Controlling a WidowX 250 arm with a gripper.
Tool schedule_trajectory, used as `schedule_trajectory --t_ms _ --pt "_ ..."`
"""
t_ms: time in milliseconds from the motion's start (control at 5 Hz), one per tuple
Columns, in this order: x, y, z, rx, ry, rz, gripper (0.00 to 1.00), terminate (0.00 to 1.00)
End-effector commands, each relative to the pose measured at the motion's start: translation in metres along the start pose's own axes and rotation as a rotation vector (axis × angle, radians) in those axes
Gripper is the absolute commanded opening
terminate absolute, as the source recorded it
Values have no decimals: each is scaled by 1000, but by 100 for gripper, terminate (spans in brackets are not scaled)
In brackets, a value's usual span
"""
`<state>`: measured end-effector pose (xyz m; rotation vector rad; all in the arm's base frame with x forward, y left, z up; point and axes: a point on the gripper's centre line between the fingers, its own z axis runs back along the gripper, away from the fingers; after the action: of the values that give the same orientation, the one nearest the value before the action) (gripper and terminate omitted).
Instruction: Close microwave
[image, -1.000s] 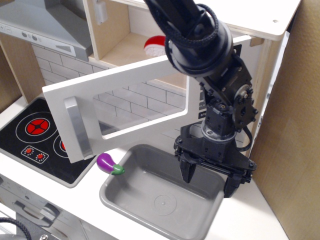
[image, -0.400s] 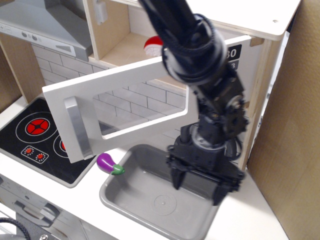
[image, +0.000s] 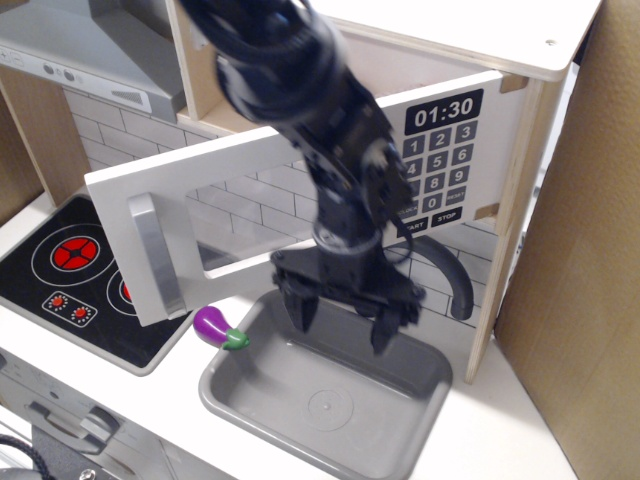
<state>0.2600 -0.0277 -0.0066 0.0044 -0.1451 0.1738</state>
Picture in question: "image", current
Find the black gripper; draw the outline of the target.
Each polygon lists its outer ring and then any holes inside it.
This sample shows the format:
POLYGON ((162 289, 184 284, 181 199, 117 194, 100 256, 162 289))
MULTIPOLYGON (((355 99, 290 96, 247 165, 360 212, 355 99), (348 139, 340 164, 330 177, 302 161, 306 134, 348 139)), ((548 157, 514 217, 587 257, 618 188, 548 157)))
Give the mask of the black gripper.
POLYGON ((306 333, 319 300, 333 300, 375 318, 370 342, 381 355, 402 326, 418 321, 424 290, 399 272, 381 249, 333 255, 318 247, 278 250, 271 255, 273 281, 292 325, 306 333))

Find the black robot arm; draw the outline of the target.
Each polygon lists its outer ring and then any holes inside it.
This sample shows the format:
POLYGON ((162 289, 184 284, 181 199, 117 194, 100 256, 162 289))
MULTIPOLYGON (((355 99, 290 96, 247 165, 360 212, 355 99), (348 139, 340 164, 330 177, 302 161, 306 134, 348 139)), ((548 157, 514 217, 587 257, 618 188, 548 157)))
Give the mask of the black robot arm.
POLYGON ((271 257, 294 327, 307 331, 321 299, 373 321, 376 354, 417 321, 423 292, 382 246, 412 189, 374 96, 352 73, 337 32, 307 1, 186 1, 214 45, 226 100, 298 150, 317 192, 314 245, 271 257))

